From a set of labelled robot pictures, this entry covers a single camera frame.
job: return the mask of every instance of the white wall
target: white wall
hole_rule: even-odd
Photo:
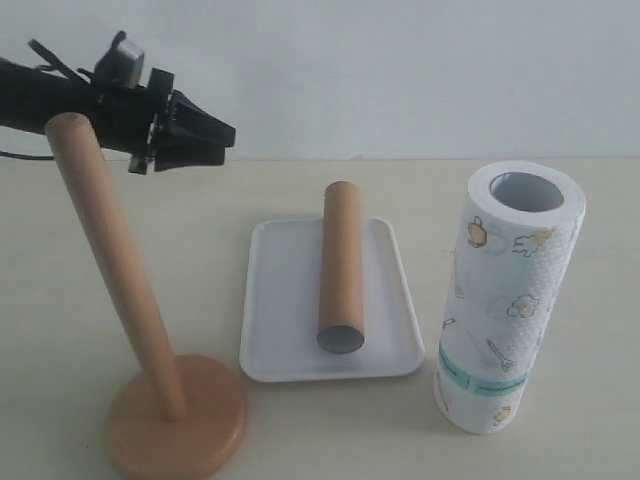
[[[238,128],[234,157],[621,156],[639,19],[635,0],[4,0],[0,56],[35,64],[36,37],[92,68],[124,29]]]

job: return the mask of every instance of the printed paper towel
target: printed paper towel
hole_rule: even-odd
[[[492,433],[515,417],[584,212],[580,187],[535,163],[469,180],[434,386],[460,428]]]

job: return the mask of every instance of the white tray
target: white tray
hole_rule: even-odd
[[[362,228],[365,344],[346,355],[316,342],[322,219],[273,220],[253,232],[240,366],[254,380],[290,382],[405,375],[425,353],[393,229]]]

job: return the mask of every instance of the beige tabletop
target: beige tabletop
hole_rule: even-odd
[[[449,424],[432,396],[452,245],[485,162],[229,162],[153,174],[111,162],[176,353],[238,366],[251,230],[318,215],[356,182],[394,227],[427,361],[395,379],[263,385],[226,480],[631,479],[640,476],[640,162],[544,163],[587,196],[572,263],[515,421]],[[117,479],[106,409],[138,371],[53,163],[0,162],[0,478]]]

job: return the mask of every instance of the teal stripe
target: teal stripe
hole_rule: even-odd
[[[527,381],[529,372],[525,373],[521,377],[513,380],[507,380],[504,382],[492,382],[477,377],[472,377],[467,372],[458,368],[458,366],[451,361],[442,348],[442,343],[439,345],[440,365],[445,374],[460,388],[469,390],[476,395],[483,397],[500,397],[507,395],[508,393],[515,392],[522,388]]]

